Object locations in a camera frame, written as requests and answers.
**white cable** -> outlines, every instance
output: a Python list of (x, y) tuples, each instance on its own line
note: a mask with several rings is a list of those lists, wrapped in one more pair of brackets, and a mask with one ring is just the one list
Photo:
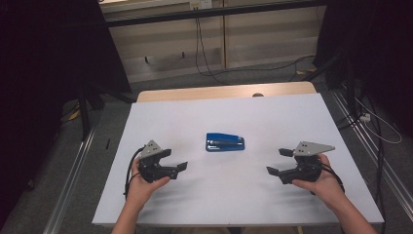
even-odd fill
[(356, 98), (356, 101), (357, 101), (362, 107), (364, 107), (368, 112), (370, 112), (370, 114), (374, 115), (377, 119), (379, 119), (379, 120), (381, 120), (382, 122), (384, 122), (385, 124), (387, 124), (395, 133), (397, 133), (397, 134), (398, 134), (398, 137), (399, 137), (399, 140), (398, 140), (398, 141), (390, 141), (390, 140), (388, 140), (388, 139), (382, 138), (382, 137), (379, 136), (378, 134), (374, 133), (374, 131), (372, 131), (372, 130), (367, 126), (367, 124), (365, 123), (365, 121), (363, 121), (363, 122), (364, 122), (364, 126), (365, 126), (365, 128), (366, 128), (367, 130), (369, 130), (374, 136), (382, 139), (383, 141), (385, 141), (385, 142), (387, 142), (387, 143), (392, 143), (392, 144), (401, 143), (401, 141), (403, 140), (403, 138), (401, 137), (401, 134), (400, 134), (395, 128), (392, 127), (392, 125), (390, 125), (390, 124), (389, 124), (388, 122), (386, 122), (384, 119), (382, 119), (382, 118), (380, 118), (379, 116), (377, 116), (376, 114), (374, 114), (373, 111), (371, 111), (371, 110), (369, 110), (367, 107), (365, 107), (365, 105), (364, 105), (363, 103), (361, 103), (361, 101), (359, 101), (357, 98)]

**gray carpet floor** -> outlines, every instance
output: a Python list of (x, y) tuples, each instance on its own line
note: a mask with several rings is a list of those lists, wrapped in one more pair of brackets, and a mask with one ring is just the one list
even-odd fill
[[(215, 78), (220, 82), (217, 82), (210, 76), (192, 74), (133, 83), (131, 84), (133, 93), (129, 96), (136, 98), (140, 92), (146, 90), (221, 86), (223, 85), (222, 83), (229, 85), (277, 83), (287, 82), (291, 78), (295, 81), (303, 78), (303, 76), (293, 77), (294, 66), (285, 69), (273, 69), (285, 64), (288, 64), (288, 62), (244, 67), (243, 70), (238, 68), (235, 69), (237, 71), (217, 75)], [(305, 70), (311, 67), (310, 58), (297, 63), (298, 70)], [(327, 90), (322, 76), (314, 80), (313, 83), (324, 98), (332, 118), (334, 120), (343, 118), (345, 115), (333, 98), (333, 93), (339, 91)], [(109, 96), (103, 96), (103, 99), (106, 103), (104, 109), (102, 111), (90, 112), (91, 115), (100, 115), (100, 119), (58, 233), (111, 232), (110, 229), (93, 225), (92, 218), (94, 217), (100, 193), (108, 177), (131, 106)], [(376, 106), (379, 115), (391, 122), (391, 119), (381, 110), (380, 105), (377, 104)], [(396, 137), (392, 130), (386, 127), (383, 128), (383, 136), (388, 138)], [(367, 151), (360, 143), (353, 128), (345, 128), (340, 133), (373, 195), (376, 190), (376, 166), (371, 158), (367, 156)], [(34, 179), (35, 188), (22, 194), (19, 203), (2, 228), (1, 234), (43, 233), (78, 153), (81, 137), (82, 125), (79, 118), (61, 126), (53, 149)], [(411, 137), (403, 136), (403, 142), (400, 144), (385, 144), (386, 159), (410, 191), (413, 190), (413, 174), (410, 172), (411, 168), (413, 168), (412, 154), (413, 140)], [(385, 182), (383, 182), (382, 190), (386, 210), (386, 233), (413, 233), (412, 220)], [(375, 227), (377, 230), (381, 228), (380, 225), (375, 225)], [(169, 233), (169, 229), (139, 227), (136, 233)], [(339, 225), (305, 226), (304, 233), (341, 233), (341, 229)]]

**white table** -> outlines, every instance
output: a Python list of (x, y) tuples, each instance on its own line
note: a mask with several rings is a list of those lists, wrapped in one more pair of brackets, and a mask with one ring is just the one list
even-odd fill
[[(245, 150), (206, 152), (206, 133), (210, 132), (244, 137)], [(294, 159), (282, 157), (278, 149), (295, 148), (300, 140), (334, 145), (336, 150), (326, 155), (342, 178), (347, 196), (369, 222), (383, 222), (321, 96), (305, 94), (134, 104), (94, 224), (112, 226), (116, 222), (125, 203), (124, 183), (131, 156), (150, 139), (172, 150), (161, 165), (188, 162), (188, 168), (153, 195), (139, 215), (139, 224), (337, 223), (318, 197), (293, 185), (283, 185), (279, 178), (267, 173), (267, 166), (295, 168)]]

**hand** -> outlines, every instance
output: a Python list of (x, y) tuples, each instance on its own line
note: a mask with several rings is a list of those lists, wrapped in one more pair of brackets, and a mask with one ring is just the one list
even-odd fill
[[(323, 164), (330, 166), (327, 156), (323, 154), (319, 154), (318, 156)], [(314, 192), (330, 209), (331, 205), (335, 202), (347, 199), (335, 176), (326, 171), (321, 171), (321, 175), (315, 182), (294, 179), (292, 184)]]
[(127, 197), (128, 206), (133, 206), (140, 212), (143, 209), (145, 203), (152, 196), (152, 193), (158, 188), (164, 186), (170, 181), (169, 177), (163, 177), (152, 183), (147, 182), (137, 169), (138, 160), (135, 159), (131, 165), (131, 175), (133, 178), (130, 182), (130, 188)]

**horizontal black bar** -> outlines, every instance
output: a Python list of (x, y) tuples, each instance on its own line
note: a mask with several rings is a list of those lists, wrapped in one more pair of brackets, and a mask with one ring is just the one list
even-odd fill
[(168, 14), (161, 14), (161, 15), (147, 16), (147, 17), (108, 19), (106, 22), (84, 23), (80, 25), (78, 24), (77, 26), (118, 27), (118, 26), (127, 26), (127, 25), (144, 24), (144, 23), (161, 22), (161, 21), (221, 17), (221, 16), (230, 16), (230, 15), (247, 14), (247, 13), (270, 12), (270, 11), (278, 11), (278, 10), (325, 6), (328, 1), (329, 0), (284, 1), (284, 2), (277, 2), (277, 3), (248, 5), (248, 6), (240, 6), (240, 7), (226, 7), (226, 8), (204, 9), (204, 10), (198, 10), (198, 11), (168, 13)]

